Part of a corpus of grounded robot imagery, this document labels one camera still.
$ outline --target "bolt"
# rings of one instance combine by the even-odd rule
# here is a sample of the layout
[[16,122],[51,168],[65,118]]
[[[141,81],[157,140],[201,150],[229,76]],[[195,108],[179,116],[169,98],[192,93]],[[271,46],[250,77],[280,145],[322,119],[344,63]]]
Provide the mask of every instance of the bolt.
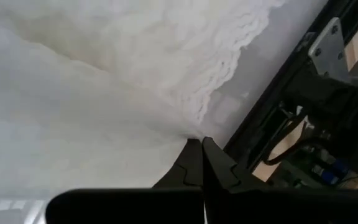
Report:
[[336,34],[336,32],[338,32],[338,26],[334,26],[333,29],[331,30],[332,34]]
[[343,52],[339,53],[338,54],[338,60],[342,59],[343,58]]
[[316,57],[318,57],[319,55],[321,55],[321,49],[317,49],[316,52],[314,53],[314,55]]

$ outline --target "metal bracket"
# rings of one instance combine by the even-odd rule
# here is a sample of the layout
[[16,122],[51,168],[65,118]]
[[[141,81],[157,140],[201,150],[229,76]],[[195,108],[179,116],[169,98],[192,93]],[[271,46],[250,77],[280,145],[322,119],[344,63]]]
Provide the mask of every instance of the metal bracket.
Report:
[[313,42],[308,55],[322,77],[352,84],[344,51],[341,21],[334,17]]

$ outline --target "screw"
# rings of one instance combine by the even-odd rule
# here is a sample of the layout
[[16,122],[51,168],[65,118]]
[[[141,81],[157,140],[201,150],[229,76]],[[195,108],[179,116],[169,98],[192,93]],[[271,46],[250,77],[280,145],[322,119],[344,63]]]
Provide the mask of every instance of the screw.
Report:
[[342,59],[343,58],[343,52],[339,53],[338,54],[338,60]]
[[321,55],[321,49],[317,49],[316,52],[314,53],[314,55],[316,57],[318,57],[319,55]]
[[338,32],[338,26],[334,26],[333,29],[331,30],[332,34],[336,34],[336,32]]

